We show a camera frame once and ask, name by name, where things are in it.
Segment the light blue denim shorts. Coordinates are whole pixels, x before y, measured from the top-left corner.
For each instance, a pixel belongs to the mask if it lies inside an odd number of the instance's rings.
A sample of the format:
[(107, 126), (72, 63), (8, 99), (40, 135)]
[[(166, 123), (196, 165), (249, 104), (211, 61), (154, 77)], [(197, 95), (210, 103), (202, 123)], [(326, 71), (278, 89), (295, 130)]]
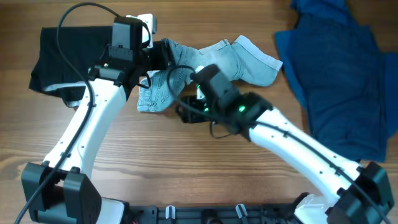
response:
[[(282, 68), (280, 60), (262, 52), (243, 35), (233, 43), (225, 39), (203, 49), (194, 49), (171, 39), (162, 39), (161, 42), (167, 47), (171, 67), (187, 65), (196, 69), (215, 64), (230, 81), (242, 80), (256, 86), (269, 86)], [(139, 112), (161, 112), (174, 102), (167, 87), (168, 72), (168, 70), (149, 72), (150, 87), (139, 89), (137, 102)]]

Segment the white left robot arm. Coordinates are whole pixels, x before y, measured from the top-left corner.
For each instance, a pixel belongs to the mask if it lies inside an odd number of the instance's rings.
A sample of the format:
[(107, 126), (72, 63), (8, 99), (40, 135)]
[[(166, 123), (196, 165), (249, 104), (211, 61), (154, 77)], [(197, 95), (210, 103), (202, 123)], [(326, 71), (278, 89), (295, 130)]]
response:
[(93, 165), (112, 120), (141, 77), (166, 67), (167, 57), (151, 53), (157, 21), (152, 14), (117, 17), (108, 58), (88, 70), (86, 90), (63, 136), (41, 164), (22, 172), (27, 203), (37, 223), (129, 223), (129, 204), (102, 197), (91, 182)]

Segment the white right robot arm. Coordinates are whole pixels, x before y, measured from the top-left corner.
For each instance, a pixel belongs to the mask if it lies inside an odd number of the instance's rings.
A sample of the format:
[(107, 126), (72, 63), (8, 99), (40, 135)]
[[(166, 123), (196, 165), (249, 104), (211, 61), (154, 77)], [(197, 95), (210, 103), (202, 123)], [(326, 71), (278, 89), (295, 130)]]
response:
[(174, 95), (179, 106), (270, 150), (321, 192), (305, 193), (293, 206), (292, 215), (301, 223), (390, 222), (392, 190), (387, 172), (377, 163), (363, 167), (329, 150), (263, 97), (241, 94), (215, 64), (184, 68), (202, 98), (192, 106)]

